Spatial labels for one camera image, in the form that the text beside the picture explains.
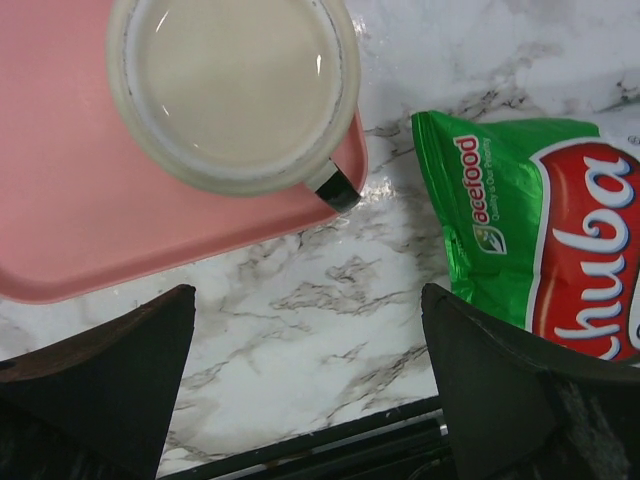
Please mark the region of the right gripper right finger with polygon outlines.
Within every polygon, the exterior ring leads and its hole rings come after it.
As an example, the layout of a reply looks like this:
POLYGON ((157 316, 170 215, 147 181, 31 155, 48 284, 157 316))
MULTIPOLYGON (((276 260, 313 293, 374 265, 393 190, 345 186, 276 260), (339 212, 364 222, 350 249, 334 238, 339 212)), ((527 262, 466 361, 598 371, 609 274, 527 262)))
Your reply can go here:
POLYGON ((638 368, 551 343, 436 284, 421 308, 459 478, 638 478, 638 368))

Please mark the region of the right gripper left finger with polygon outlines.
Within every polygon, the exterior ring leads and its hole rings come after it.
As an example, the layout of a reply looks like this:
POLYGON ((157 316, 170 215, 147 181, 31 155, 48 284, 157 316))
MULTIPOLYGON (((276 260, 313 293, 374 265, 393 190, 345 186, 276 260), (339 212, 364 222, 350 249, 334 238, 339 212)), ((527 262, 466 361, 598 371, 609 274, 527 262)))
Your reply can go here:
POLYGON ((4 479, 153 479, 195 324, 194 287, 1 363, 4 479))

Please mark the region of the cream mug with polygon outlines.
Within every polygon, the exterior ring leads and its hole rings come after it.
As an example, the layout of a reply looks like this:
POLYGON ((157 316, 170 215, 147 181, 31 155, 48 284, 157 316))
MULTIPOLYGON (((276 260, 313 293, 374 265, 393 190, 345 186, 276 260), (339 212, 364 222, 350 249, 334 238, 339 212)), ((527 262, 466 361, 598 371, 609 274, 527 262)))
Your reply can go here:
POLYGON ((297 184, 360 199, 334 160, 360 87, 341 1, 117 1, 110 93, 135 143, 180 181, 253 197, 297 184))

